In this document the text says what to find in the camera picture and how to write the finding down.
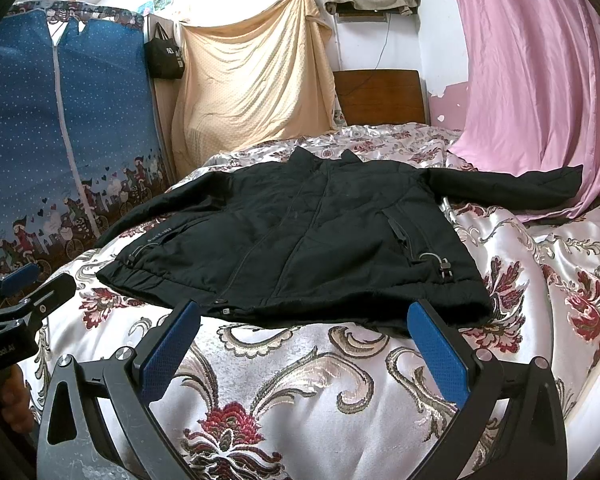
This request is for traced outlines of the person's left hand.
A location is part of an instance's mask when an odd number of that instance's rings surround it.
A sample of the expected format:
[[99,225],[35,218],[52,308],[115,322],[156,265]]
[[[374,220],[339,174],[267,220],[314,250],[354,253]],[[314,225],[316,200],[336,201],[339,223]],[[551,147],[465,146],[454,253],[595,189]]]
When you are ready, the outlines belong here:
[[18,364],[0,378],[0,413],[16,434],[27,434],[33,429],[34,417],[29,408],[29,390]]

